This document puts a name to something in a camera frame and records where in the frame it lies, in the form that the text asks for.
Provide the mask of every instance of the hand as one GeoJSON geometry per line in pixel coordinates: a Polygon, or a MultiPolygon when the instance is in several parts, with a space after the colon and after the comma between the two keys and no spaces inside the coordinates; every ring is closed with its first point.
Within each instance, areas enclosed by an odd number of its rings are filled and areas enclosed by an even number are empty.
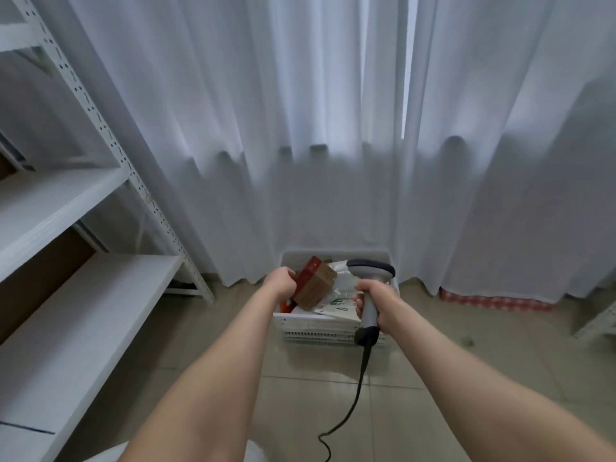
{"type": "MultiPolygon", "coordinates": [[[[376,320],[379,328],[386,334],[389,334],[392,326],[396,323],[396,312],[401,307],[408,307],[402,301],[398,292],[393,287],[379,282],[378,280],[362,279],[355,286],[356,290],[369,293],[372,297],[374,306],[379,311],[379,316],[376,320]]],[[[357,316],[361,319],[364,312],[364,294],[354,295],[352,299],[357,303],[357,316]]]]}
{"type": "Polygon", "coordinates": [[[271,271],[263,281],[263,288],[271,289],[276,295],[276,303],[289,298],[297,287],[295,272],[288,267],[279,267],[271,271]]]}

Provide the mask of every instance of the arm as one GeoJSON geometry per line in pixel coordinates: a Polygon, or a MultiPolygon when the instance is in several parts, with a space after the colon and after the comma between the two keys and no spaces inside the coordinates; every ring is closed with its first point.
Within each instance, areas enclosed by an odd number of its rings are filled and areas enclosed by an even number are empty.
{"type": "Polygon", "coordinates": [[[276,305],[295,290],[274,270],[219,339],[178,379],[121,462],[242,461],[276,305]]]}
{"type": "MultiPolygon", "coordinates": [[[[396,340],[474,462],[616,460],[589,427],[455,345],[388,285],[362,280],[356,288],[370,292],[381,330],[396,340]]],[[[362,298],[356,301],[361,315],[362,298]]]]}

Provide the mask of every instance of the left hand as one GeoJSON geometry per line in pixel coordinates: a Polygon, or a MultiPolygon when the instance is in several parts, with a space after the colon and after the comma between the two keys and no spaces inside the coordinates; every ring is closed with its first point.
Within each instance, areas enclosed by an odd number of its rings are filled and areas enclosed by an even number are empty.
{"type": "Polygon", "coordinates": [[[295,272],[288,267],[279,267],[271,271],[263,281],[263,288],[272,289],[276,303],[288,299],[295,292],[295,272]]]}

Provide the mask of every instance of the curtain fold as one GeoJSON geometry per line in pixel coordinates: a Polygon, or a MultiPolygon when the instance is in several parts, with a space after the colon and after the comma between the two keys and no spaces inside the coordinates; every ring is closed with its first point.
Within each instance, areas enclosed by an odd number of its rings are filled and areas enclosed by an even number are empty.
{"type": "Polygon", "coordinates": [[[66,2],[227,285],[311,249],[541,301],[616,267],[616,0],[66,2]]]}

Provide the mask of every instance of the red checkered item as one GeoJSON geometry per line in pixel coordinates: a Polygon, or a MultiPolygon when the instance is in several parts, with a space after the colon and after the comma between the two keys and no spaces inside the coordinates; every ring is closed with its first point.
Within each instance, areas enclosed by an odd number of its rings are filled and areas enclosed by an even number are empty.
{"type": "Polygon", "coordinates": [[[550,303],[543,301],[529,300],[525,298],[510,297],[482,297],[479,295],[462,296],[439,289],[439,298],[449,303],[459,303],[461,305],[472,305],[480,308],[494,308],[508,311],[543,311],[550,312],[554,307],[550,303]]]}

